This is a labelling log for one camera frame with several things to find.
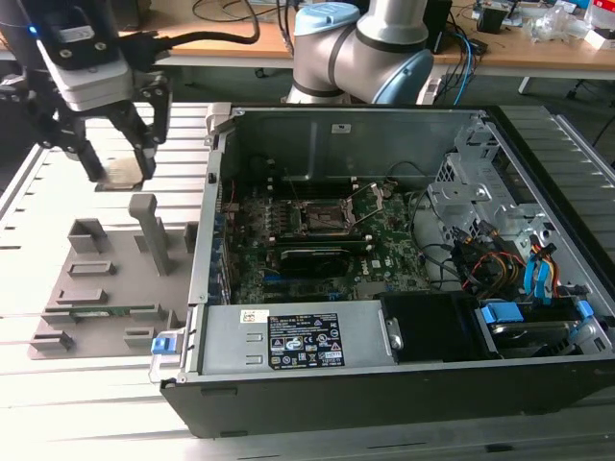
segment workbench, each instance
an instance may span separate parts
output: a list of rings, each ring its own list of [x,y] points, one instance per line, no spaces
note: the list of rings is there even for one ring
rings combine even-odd
[[[150,109],[139,105],[138,111],[150,121]],[[174,105],[155,177],[143,185],[157,195],[157,215],[167,229],[199,218],[208,111],[206,104]],[[131,154],[109,121],[89,120],[87,126],[102,158]],[[35,146],[0,200],[0,458],[72,460],[87,452],[92,459],[134,453],[177,461],[481,459],[519,449],[532,459],[584,459],[612,452],[615,392],[608,389],[543,416],[198,440],[149,382],[149,356],[31,360],[28,341],[68,253],[74,219],[97,218],[107,231],[136,229],[127,209],[131,196],[97,191],[79,162]]]

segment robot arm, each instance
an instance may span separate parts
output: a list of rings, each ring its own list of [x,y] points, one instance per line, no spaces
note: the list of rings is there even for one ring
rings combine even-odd
[[[425,49],[427,0],[372,0],[359,19],[343,3],[297,14],[288,103],[336,103],[344,93],[367,103],[415,103],[433,66]]]
[[[168,51],[190,41],[258,41],[258,21],[249,37],[198,32],[173,38],[156,33],[119,37],[107,0],[0,0],[0,32],[23,68],[0,85],[0,102],[19,110],[44,147],[61,147],[79,160],[93,182],[134,185],[152,178],[154,156],[165,142],[171,87],[151,72]],[[140,94],[154,109],[146,125],[133,100]],[[86,139],[85,120],[108,118],[135,152],[139,174],[107,171]]]

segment wooden desk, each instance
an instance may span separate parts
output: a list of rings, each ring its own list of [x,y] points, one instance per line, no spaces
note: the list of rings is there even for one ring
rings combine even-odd
[[[224,31],[249,36],[252,24],[213,23],[203,21],[192,14],[195,0],[153,0],[147,30],[157,30],[161,36],[177,36],[195,31]],[[200,12],[224,18],[220,15],[218,0],[206,0]],[[560,77],[572,79],[615,80],[615,52],[597,51],[583,40],[531,43],[519,28],[504,29],[499,35],[482,34],[476,30],[476,22],[468,19],[470,10],[461,7],[473,0],[455,0],[453,14],[457,23],[468,36],[489,45],[486,55],[480,60],[477,73],[518,77]],[[241,13],[240,5],[232,10]],[[292,59],[284,48],[276,23],[261,22],[261,37],[258,43],[245,46],[222,41],[198,41],[177,47],[164,64],[231,66],[231,67],[292,67]],[[11,55],[4,52],[4,59]],[[443,75],[452,70],[459,60],[458,45],[452,45],[444,53],[435,56],[432,76]]]

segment floor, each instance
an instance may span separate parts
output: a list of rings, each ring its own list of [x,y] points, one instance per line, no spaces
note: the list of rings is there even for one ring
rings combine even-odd
[[[181,69],[166,69],[174,77],[176,101],[237,101],[278,103],[292,83],[290,70],[265,69],[265,78],[257,78],[255,69],[197,68],[192,72],[193,85],[185,85]],[[552,112],[566,116],[591,142],[606,121],[615,114],[610,107],[615,101],[615,83],[587,82],[574,100],[566,94],[575,81],[561,79],[537,80],[531,94],[517,92],[520,79],[477,76],[467,87],[460,104],[546,106]],[[451,91],[438,104],[450,105],[456,97]],[[3,129],[0,131],[0,193],[6,188],[21,160],[32,145],[32,134],[10,111],[0,108]],[[609,161],[615,160],[615,124],[609,127],[598,144],[598,150]]]

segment motherboard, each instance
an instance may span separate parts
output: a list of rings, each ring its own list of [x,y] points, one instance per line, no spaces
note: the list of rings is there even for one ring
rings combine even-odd
[[[225,205],[231,303],[372,300],[429,288],[409,234],[411,192],[368,181],[285,186],[252,188]]]

